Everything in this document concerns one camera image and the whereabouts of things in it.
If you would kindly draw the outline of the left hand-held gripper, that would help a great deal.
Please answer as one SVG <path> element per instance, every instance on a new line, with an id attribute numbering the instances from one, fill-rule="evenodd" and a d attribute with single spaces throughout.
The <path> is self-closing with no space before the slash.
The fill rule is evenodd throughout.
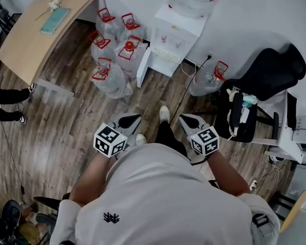
<path id="1" fill-rule="evenodd" d="M 138 113 L 122 113 L 102 123 L 94 133 L 93 147 L 108 158 L 125 151 L 141 122 Z"/>

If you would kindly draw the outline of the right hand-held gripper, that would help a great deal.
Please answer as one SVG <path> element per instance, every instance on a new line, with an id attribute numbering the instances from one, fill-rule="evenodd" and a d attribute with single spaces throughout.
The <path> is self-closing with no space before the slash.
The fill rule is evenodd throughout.
<path id="1" fill-rule="evenodd" d="M 219 135 L 215 128 L 206 123 L 202 117 L 194 114 L 181 114 L 179 121 L 195 152 L 207 157 L 219 149 Z"/>

